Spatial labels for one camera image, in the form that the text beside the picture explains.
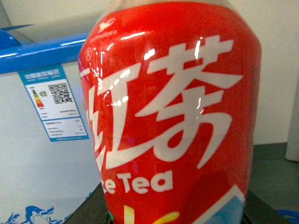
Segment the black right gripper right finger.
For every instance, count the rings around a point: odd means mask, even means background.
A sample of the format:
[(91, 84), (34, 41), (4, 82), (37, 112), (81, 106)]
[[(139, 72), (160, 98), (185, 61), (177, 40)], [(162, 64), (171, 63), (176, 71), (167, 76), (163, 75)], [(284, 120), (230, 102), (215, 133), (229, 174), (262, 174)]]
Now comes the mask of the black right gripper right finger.
[(242, 217), (243, 224), (291, 224), (287, 218), (248, 191), (246, 205)]

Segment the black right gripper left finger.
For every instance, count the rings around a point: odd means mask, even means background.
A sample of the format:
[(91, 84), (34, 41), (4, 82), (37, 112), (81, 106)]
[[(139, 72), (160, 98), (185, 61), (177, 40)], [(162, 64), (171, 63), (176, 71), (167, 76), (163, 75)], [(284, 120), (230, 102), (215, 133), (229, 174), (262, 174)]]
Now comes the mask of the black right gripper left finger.
[(107, 218), (107, 205), (102, 185), (73, 212), (64, 224), (104, 224)]

